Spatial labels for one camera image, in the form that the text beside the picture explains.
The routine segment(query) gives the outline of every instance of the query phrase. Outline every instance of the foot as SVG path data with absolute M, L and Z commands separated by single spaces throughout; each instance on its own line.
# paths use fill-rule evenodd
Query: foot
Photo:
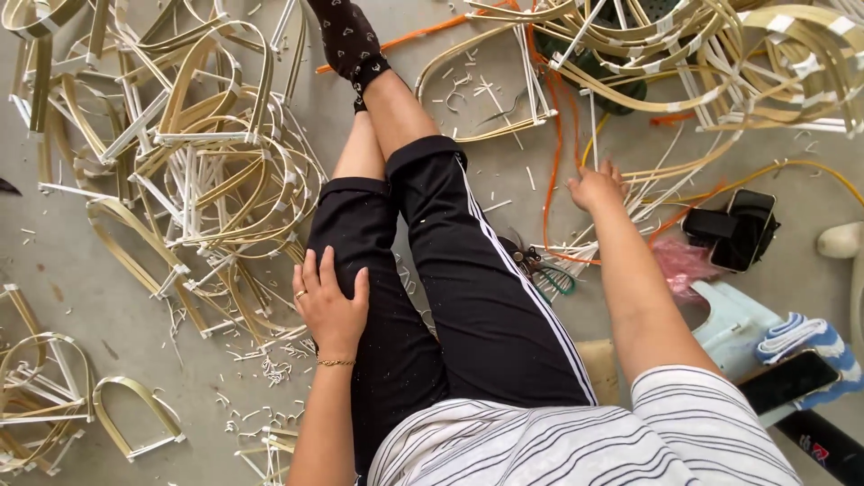
M 309 4 L 321 25 L 327 63 L 362 94 L 366 85 L 390 68 L 363 10 L 348 0 L 310 0 Z

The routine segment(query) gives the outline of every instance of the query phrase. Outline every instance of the leg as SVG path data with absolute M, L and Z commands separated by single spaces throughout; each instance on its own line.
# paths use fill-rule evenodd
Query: leg
M 334 247 L 339 285 L 353 297 L 357 272 L 369 267 L 369 317 L 351 387 L 356 472 L 365 476 L 386 435 L 414 412 L 441 400 L 447 381 L 441 349 L 408 299 L 391 246 L 391 205 L 372 123 L 359 112 L 333 180 L 321 191 L 309 247 Z
M 393 73 L 365 90 L 393 201 L 409 226 L 453 397 L 595 405 L 567 331 L 518 271 L 471 195 L 465 154 Z

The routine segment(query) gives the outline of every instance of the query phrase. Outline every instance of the pink plastic bag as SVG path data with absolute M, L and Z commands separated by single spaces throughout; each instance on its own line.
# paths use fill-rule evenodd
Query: pink plastic bag
M 707 248 L 690 246 L 674 238 L 662 238 L 654 242 L 652 250 L 672 296 L 679 304 L 705 302 L 698 292 L 690 288 L 690 284 L 723 273 L 723 270 L 708 262 Z

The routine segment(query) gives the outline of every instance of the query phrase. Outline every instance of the white side stripe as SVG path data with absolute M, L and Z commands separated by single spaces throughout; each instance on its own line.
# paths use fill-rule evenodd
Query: white side stripe
M 552 328 L 552 332 L 555 333 L 555 336 L 558 338 L 558 342 L 561 344 L 562 349 L 564 350 L 564 354 L 567 356 L 568 361 L 570 361 L 570 366 L 573 367 L 573 372 L 576 375 L 576 380 L 579 381 L 579 384 L 582 388 L 582 391 L 585 393 L 585 396 L 588 398 L 588 402 L 590 405 L 597 405 L 597 397 L 594 395 L 594 390 L 591 388 L 591 381 L 588 379 L 588 373 L 585 371 L 585 366 L 582 364 L 582 361 L 579 357 L 579 354 L 576 352 L 575 346 L 573 342 L 570 340 L 569 335 L 567 334 L 567 330 L 561 325 L 561 322 L 558 321 L 558 318 L 555 315 L 555 312 L 546 304 L 542 297 L 539 295 L 539 291 L 534 288 L 533 285 L 529 285 L 528 281 L 522 276 L 522 272 L 516 267 L 516 263 L 510 258 L 504 248 L 501 246 L 501 243 L 498 241 L 498 236 L 495 235 L 495 231 L 492 227 L 486 223 L 486 220 L 483 219 L 483 212 L 480 209 L 480 206 L 477 204 L 477 201 L 474 200 L 474 196 L 471 192 L 471 187 L 468 185 L 468 178 L 465 174 L 465 170 L 461 167 L 462 170 L 462 179 L 465 182 L 465 190 L 467 192 L 468 198 L 468 212 L 477 219 L 480 223 L 480 231 L 492 242 L 492 247 L 495 248 L 495 251 L 498 252 L 499 257 L 504 262 L 507 270 L 516 275 L 519 282 L 522 284 L 523 290 L 528 296 L 534 301 L 534 305 L 540 310 L 544 317 L 546 317 L 546 321 L 549 323 L 549 326 Z

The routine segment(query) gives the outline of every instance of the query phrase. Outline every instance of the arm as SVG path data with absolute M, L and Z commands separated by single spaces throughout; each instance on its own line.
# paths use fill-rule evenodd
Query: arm
M 600 172 L 583 167 L 580 173 L 581 182 L 571 179 L 568 187 L 576 205 L 594 218 L 613 342 L 627 382 L 667 364 L 722 376 L 690 333 L 651 250 L 630 221 L 618 170 L 604 162 Z
M 358 272 L 354 300 L 348 300 L 336 282 L 332 247 L 328 246 L 321 258 L 320 281 L 312 250 L 307 250 L 303 267 L 295 265 L 294 290 L 302 295 L 295 297 L 294 304 L 318 344 L 319 366 L 306 403 L 288 486 L 354 483 L 351 374 L 366 324 L 368 274 L 365 268 Z M 328 366 L 322 361 L 346 364 Z

